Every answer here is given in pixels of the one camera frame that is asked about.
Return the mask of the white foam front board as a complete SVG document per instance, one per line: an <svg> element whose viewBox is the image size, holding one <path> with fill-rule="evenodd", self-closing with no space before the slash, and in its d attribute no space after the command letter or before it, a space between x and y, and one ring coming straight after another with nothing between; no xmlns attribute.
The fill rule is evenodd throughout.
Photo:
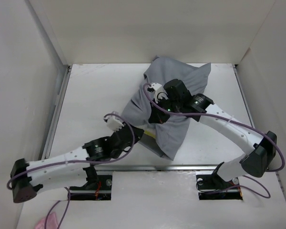
<svg viewBox="0 0 286 229"><path fill-rule="evenodd" d="M24 204L18 228L32 229L56 200L63 229L286 229L286 202L275 174L260 184L240 179L242 200L199 200L190 172L115 172L109 201L72 201L62 188L47 191Z"/></svg>

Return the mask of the aluminium front rail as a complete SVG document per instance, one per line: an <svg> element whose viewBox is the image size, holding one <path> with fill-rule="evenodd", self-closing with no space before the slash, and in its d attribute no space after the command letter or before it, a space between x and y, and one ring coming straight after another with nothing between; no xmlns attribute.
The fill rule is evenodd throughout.
<svg viewBox="0 0 286 229"><path fill-rule="evenodd" d="M99 165L97 171L213 171L216 165L181 165L181 166L124 166L124 165Z"/></svg>

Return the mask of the white pillow yellow edge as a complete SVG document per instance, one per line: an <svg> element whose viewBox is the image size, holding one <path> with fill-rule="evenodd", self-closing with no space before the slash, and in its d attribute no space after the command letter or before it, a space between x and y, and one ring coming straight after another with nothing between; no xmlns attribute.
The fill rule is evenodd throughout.
<svg viewBox="0 0 286 229"><path fill-rule="evenodd" d="M155 133L155 131L149 131L149 130L145 130L144 131L144 134L145 135L147 135L147 136L149 136L149 137L152 137L152 138L156 138L156 133Z"/></svg>

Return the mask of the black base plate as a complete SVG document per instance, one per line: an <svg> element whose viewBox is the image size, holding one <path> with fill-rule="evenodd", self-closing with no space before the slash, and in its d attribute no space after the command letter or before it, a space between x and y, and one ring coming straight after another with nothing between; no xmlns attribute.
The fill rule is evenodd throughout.
<svg viewBox="0 0 286 229"><path fill-rule="evenodd" d="M211 174L196 175L196 189L199 200L243 200L238 179L236 184L223 181Z"/></svg>
<svg viewBox="0 0 286 229"><path fill-rule="evenodd" d="M74 201L109 201L112 198L112 175L99 175L97 183L70 187L69 190Z"/></svg>

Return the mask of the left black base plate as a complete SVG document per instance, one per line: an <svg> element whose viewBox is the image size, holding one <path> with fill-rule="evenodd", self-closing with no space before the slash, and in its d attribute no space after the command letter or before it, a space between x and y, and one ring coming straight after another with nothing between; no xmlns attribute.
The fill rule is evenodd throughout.
<svg viewBox="0 0 286 229"><path fill-rule="evenodd" d="M112 175L99 175L97 183L70 187L69 190L74 201L109 201L112 198Z"/></svg>

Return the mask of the grey pillowcase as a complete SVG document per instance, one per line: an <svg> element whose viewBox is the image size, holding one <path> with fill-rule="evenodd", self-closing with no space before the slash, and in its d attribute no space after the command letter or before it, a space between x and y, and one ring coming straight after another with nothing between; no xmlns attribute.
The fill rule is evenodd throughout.
<svg viewBox="0 0 286 229"><path fill-rule="evenodd" d="M143 85L145 83L164 85L172 79L180 79L194 95L204 92L210 71L209 63L194 67L169 57L156 56L143 74L144 80L140 83L138 91L133 94L122 112L122 117L131 125L155 131L155 137L143 135L139 141L141 145L161 158L174 160L190 124L189 118L175 115L172 115L164 124L149 123L152 109L148 98L143 93Z"/></svg>

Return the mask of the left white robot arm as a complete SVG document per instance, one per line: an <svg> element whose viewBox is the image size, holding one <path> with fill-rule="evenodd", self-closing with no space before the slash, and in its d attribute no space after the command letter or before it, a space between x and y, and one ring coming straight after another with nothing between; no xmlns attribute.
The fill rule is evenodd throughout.
<svg viewBox="0 0 286 229"><path fill-rule="evenodd" d="M63 155L39 161L17 160L8 187L14 203L23 203L38 194L61 187L92 190L99 183L95 165L108 164L125 155L144 131L125 125L111 136L101 137Z"/></svg>

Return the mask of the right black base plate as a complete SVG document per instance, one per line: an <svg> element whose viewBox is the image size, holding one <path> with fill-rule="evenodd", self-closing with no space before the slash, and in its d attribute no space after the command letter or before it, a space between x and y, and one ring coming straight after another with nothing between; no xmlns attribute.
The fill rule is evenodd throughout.
<svg viewBox="0 0 286 229"><path fill-rule="evenodd" d="M236 184L223 181L211 174L196 175L196 189L199 200L243 200L238 179Z"/></svg>

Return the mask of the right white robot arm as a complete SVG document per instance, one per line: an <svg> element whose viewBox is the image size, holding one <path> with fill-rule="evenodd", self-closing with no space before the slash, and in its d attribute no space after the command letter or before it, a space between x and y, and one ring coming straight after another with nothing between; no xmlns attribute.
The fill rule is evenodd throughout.
<svg viewBox="0 0 286 229"><path fill-rule="evenodd" d="M154 94L153 98L147 95L147 99L151 102L153 115L161 121L172 115L192 118L222 134L243 151L240 157L217 165L212 174L203 179L203 184L213 189L225 189L234 178L240 176L261 178L280 152L275 133L263 133L239 122L206 95L192 95L179 79L165 85L147 83L143 86L143 92Z"/></svg>

